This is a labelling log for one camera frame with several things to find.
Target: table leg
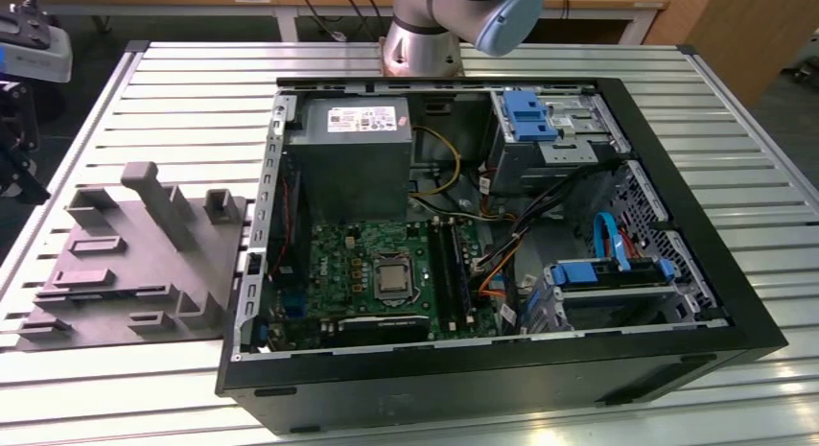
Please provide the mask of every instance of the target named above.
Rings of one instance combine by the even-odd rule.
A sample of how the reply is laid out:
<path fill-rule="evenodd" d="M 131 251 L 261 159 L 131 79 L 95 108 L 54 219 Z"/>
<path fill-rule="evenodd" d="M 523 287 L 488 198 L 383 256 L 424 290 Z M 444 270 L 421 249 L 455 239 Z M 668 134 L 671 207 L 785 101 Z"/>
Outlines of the table leg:
<path fill-rule="evenodd" d="M 620 45 L 641 45 L 653 17 L 656 16 L 656 10 L 636 10 L 635 16 L 628 21 L 623 36 L 619 39 Z"/>
<path fill-rule="evenodd" d="M 299 11 L 296 7 L 276 7 L 273 12 L 279 23 L 281 41 L 299 41 L 299 28 L 296 27 L 296 16 L 299 16 Z"/>

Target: ram slot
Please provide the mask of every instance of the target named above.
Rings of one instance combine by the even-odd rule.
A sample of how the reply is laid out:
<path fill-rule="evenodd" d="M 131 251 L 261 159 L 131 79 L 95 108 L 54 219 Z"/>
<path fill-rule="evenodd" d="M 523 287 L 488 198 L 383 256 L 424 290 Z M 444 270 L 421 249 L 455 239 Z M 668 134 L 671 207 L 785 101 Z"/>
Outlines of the ram slot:
<path fill-rule="evenodd" d="M 441 330 L 455 331 L 472 321 L 472 317 L 465 266 L 453 224 L 429 225 L 428 247 L 437 322 Z"/>

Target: cpu socket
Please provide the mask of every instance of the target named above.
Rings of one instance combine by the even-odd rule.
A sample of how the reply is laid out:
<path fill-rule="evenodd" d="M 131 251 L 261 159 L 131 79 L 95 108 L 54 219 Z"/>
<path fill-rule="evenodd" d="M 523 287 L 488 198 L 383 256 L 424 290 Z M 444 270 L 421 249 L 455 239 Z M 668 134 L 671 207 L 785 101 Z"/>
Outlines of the cpu socket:
<path fill-rule="evenodd" d="M 375 262 L 375 298 L 405 300 L 412 298 L 412 261 L 408 257 L 380 257 Z"/>

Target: red cable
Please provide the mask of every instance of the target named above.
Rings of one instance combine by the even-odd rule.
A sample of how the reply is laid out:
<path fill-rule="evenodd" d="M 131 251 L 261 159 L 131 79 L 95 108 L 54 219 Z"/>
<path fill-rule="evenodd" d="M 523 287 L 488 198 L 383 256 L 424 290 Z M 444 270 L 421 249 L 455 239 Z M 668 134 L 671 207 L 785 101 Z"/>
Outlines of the red cable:
<path fill-rule="evenodd" d="M 631 240 L 631 237 L 625 233 L 625 230 L 620 228 L 617 232 L 619 232 L 619 236 L 623 237 L 623 241 L 625 243 L 625 249 L 628 251 L 628 256 L 637 257 L 640 253 L 637 251 L 637 247 L 635 246 L 635 242 Z"/>
<path fill-rule="evenodd" d="M 279 270 L 279 265 L 281 264 L 281 260 L 284 259 L 284 254 L 287 253 L 287 245 L 291 243 L 291 231 L 292 231 L 292 221 L 291 221 L 291 188 L 287 185 L 287 179 L 284 176 L 281 177 L 281 187 L 284 188 L 284 245 L 281 246 L 281 250 L 279 251 L 279 257 L 276 258 L 276 263 L 272 266 L 272 270 L 269 274 L 273 275 Z"/>

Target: wooden table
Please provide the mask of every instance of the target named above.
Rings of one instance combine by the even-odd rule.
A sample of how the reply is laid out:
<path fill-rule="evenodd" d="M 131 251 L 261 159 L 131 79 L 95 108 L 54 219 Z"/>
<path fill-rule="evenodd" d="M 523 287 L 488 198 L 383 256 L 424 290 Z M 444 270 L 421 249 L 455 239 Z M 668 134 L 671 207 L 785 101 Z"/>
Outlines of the wooden table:
<path fill-rule="evenodd" d="M 309 0 L 320 15 L 356 15 L 347 0 Z M 367 0 L 353 0 L 364 15 L 375 15 Z M 392 15 L 393 0 L 375 0 L 383 15 Z M 275 16 L 283 41 L 299 41 L 296 18 L 311 15 L 303 0 L 44 0 L 53 14 L 80 15 L 268 15 Z M 653 17 L 668 0 L 569 0 L 569 19 L 628 22 L 620 44 L 643 42 Z M 563 0 L 547 0 L 541 18 L 559 18 Z"/>

